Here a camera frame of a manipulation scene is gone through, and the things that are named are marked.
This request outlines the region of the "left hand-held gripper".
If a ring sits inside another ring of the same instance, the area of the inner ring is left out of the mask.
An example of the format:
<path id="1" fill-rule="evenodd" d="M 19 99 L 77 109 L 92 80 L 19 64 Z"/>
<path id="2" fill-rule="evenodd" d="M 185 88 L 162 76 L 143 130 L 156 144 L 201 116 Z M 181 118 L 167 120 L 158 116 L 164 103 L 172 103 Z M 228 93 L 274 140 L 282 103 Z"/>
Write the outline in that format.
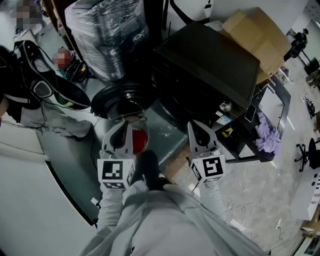
<path id="1" fill-rule="evenodd" d="M 113 126 L 104 136 L 97 160 L 98 181 L 111 190 L 129 188 L 136 170 L 133 128 L 129 121 Z"/>

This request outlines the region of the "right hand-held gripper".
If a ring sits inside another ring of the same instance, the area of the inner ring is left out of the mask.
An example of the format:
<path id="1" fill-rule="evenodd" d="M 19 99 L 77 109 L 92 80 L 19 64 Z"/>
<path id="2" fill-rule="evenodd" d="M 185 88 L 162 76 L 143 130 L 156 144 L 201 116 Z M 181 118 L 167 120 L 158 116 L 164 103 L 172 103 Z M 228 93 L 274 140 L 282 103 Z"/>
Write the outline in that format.
<path id="1" fill-rule="evenodd" d="M 200 184 L 216 182 L 225 175 L 225 156 L 221 154 L 215 132 L 194 120 L 187 124 L 191 154 L 189 167 Z"/>

